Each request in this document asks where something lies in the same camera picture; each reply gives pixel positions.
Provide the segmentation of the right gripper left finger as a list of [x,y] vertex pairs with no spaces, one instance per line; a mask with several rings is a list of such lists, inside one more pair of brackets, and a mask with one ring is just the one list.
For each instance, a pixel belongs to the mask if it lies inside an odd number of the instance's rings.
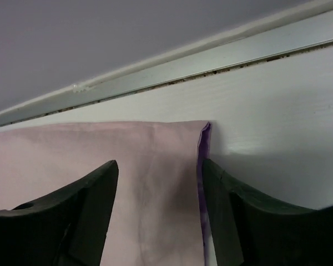
[[117,192],[112,160],[12,210],[0,210],[0,265],[99,265]]

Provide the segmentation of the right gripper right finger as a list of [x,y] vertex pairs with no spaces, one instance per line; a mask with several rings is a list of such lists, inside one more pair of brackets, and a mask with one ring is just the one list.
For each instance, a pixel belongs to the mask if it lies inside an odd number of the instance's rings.
[[218,265],[333,265],[333,206],[273,198],[210,159],[202,177]]

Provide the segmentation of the pink cloth placemat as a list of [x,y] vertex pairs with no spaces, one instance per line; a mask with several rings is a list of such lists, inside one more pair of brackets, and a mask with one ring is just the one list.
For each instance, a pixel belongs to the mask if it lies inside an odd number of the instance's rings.
[[117,194],[102,265],[204,265],[197,172],[206,121],[55,124],[0,132],[0,209],[110,160]]

